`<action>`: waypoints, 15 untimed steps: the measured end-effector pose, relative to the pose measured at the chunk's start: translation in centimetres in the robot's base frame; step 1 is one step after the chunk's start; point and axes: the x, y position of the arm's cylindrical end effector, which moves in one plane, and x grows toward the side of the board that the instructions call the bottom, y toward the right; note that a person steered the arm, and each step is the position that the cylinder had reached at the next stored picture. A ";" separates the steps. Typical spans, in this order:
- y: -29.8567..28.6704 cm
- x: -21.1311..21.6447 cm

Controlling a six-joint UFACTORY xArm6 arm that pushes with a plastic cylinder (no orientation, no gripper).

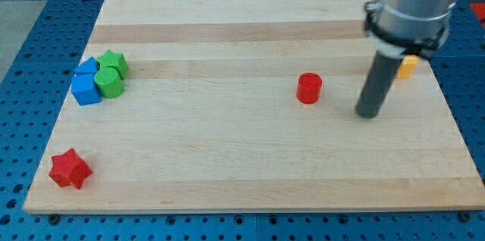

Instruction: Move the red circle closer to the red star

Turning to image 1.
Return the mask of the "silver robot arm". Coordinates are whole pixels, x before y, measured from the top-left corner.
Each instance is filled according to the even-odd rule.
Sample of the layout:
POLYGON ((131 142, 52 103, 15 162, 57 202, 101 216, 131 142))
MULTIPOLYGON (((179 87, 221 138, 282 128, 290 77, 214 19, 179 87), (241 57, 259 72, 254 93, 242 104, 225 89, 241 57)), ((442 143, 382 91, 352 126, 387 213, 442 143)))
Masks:
POLYGON ((365 4, 365 31, 377 50, 391 58, 430 58, 449 35, 457 0, 371 0, 365 4))

